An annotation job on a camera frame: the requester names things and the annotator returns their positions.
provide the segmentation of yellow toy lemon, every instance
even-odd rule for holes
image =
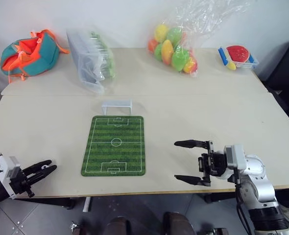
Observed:
[[[185,73],[192,73],[197,70],[197,61],[192,56],[189,57],[188,62],[185,64],[183,71]]]
[[[164,64],[169,65],[172,61],[173,46],[170,40],[165,40],[162,44],[161,55]]]
[[[159,43],[164,42],[168,31],[169,31],[169,28],[165,24],[159,24],[155,28],[154,39]]]

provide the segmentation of soccer field mat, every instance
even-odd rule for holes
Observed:
[[[144,173],[144,118],[93,117],[81,175],[140,176]]]

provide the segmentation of clear plastic bag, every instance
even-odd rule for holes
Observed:
[[[196,76],[193,49],[209,38],[232,14],[244,12],[253,0],[184,0],[157,25],[148,42],[154,57],[176,71]]]
[[[99,35],[87,29],[67,30],[67,38],[80,81],[88,89],[103,94],[101,81],[115,76],[111,50]]]

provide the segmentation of table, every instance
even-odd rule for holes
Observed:
[[[124,56],[124,51],[117,49],[114,53],[116,57]],[[145,58],[145,52],[140,49],[126,51]],[[140,73],[137,77],[132,71],[132,77],[141,87],[136,82],[130,82],[127,87],[128,78],[124,76],[128,75],[130,60],[126,60],[126,64],[116,60],[116,85],[104,96],[91,95],[81,87],[77,78],[72,78],[74,65],[67,56],[60,56],[60,63],[52,71],[25,82],[14,82],[3,91],[0,152],[16,156],[22,167],[46,159],[57,164],[51,175],[33,185],[37,197],[233,191],[232,183],[216,178],[212,178],[210,188],[192,186],[174,178],[174,174],[202,176],[197,158],[204,151],[173,145],[177,140],[186,139],[213,140],[215,150],[242,143],[247,154],[255,153],[264,161],[275,188],[289,188],[289,118],[251,72],[240,71],[237,80],[238,71],[220,67],[214,51],[197,51],[200,55],[209,52],[207,55],[214,58],[208,67],[207,79],[204,78],[208,59],[205,56],[199,59],[198,78],[178,75],[163,65],[159,67],[159,63],[150,67],[152,73],[139,69],[146,75]],[[145,62],[149,66],[154,60],[148,57],[148,61],[139,61]],[[56,69],[59,67],[68,73],[62,75]],[[166,79],[169,79],[167,89],[160,81]],[[80,170],[91,119],[102,114],[103,101],[113,98],[132,99],[133,113],[144,117],[146,174],[82,177]],[[110,114],[125,113],[111,109]]]

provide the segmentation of red toy fruit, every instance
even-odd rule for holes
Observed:
[[[249,59],[250,53],[243,46],[230,46],[226,49],[233,61],[246,62]]]
[[[154,39],[151,39],[149,42],[148,42],[148,50],[153,54],[154,53],[154,50],[156,48],[156,46],[158,45],[159,43],[157,41],[155,41]]]

